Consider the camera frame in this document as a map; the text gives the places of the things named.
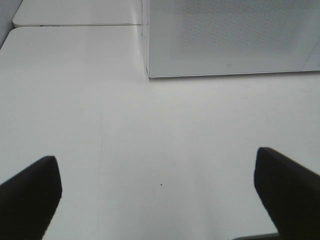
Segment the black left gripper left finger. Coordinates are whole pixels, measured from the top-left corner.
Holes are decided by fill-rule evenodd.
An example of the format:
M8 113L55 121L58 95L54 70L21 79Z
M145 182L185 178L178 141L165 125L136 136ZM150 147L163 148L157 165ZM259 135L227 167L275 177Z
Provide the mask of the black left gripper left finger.
M55 156L44 156L0 185L0 238L41 240L62 197Z

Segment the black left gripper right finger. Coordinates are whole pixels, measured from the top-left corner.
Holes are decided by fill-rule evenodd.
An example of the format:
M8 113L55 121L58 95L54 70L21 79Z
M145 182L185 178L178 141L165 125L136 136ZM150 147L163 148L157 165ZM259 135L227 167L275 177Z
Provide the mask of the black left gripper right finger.
M253 181L281 239L320 238L318 174L270 147L260 147Z

